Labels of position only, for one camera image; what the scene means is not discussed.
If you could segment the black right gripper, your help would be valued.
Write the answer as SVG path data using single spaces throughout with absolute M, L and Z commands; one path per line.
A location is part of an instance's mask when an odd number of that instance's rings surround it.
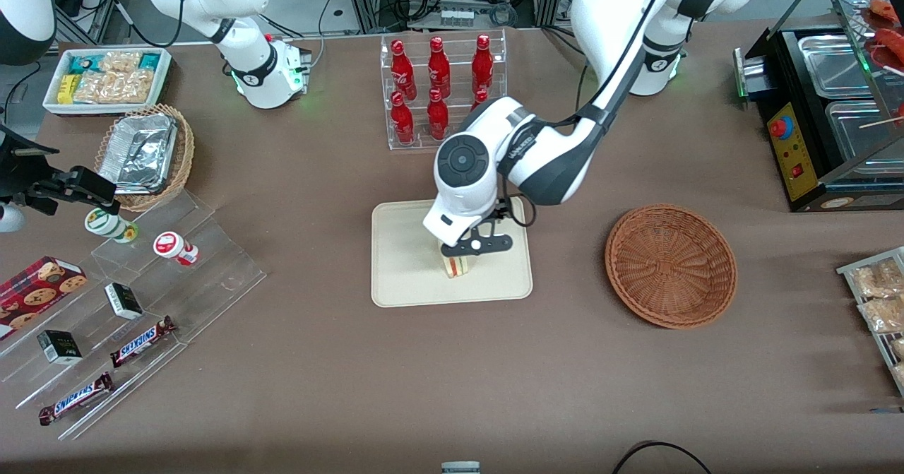
M 53 168 L 46 155 L 59 153 L 1 127 L 1 197 L 17 206 L 54 215 L 56 201 L 86 203 L 90 206 L 117 206 L 116 184 L 85 166 L 68 172 Z

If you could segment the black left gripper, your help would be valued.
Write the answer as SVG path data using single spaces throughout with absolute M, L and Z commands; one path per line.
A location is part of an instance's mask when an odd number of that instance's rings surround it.
M 497 206 L 487 218 L 465 231 L 454 246 L 439 243 L 439 251 L 446 258 L 480 256 L 485 253 L 509 251 L 513 246 L 510 235 L 498 235 L 495 228 L 501 220 L 511 216 L 510 206 Z

